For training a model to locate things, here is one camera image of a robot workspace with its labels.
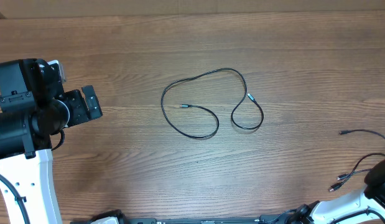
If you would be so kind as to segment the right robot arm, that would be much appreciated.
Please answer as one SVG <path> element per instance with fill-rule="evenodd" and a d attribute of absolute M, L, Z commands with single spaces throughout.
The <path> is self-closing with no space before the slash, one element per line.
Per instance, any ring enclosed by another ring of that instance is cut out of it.
<path fill-rule="evenodd" d="M 376 164 L 364 178 L 365 186 L 334 200 L 299 207 L 287 223 L 385 223 L 385 160 Z"/>

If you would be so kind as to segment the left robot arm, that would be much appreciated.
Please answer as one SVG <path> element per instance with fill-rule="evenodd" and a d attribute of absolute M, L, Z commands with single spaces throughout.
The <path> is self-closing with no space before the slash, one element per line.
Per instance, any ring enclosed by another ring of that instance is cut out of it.
<path fill-rule="evenodd" d="M 95 90 L 65 91 L 59 61 L 0 63 L 0 191 L 11 223 L 61 223 L 51 136 L 102 117 Z"/>

